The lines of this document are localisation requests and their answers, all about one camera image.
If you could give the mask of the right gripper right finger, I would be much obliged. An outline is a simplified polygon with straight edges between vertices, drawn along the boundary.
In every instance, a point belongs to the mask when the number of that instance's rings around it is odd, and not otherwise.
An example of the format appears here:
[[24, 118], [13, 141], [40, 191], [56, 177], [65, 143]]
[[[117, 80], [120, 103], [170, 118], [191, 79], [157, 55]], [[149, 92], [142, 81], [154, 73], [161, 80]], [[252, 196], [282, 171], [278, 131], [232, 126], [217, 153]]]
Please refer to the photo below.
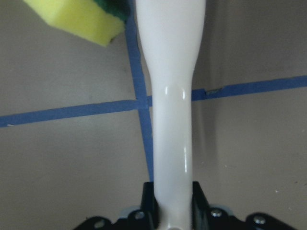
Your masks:
[[193, 182], [192, 220], [195, 230], [293, 230], [294, 227], [268, 215], [256, 212], [239, 220], [226, 209], [211, 206], [199, 182]]

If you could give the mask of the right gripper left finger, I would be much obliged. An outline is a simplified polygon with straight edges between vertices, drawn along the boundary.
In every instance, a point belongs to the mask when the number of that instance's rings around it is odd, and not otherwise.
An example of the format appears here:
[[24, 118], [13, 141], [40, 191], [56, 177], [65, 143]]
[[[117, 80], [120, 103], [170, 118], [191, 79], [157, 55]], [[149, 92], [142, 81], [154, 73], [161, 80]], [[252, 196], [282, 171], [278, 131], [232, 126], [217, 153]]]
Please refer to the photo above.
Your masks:
[[145, 182], [139, 209], [131, 211], [115, 223], [101, 216], [87, 218], [76, 230], [154, 230], [159, 224], [158, 205], [154, 197], [153, 182]]

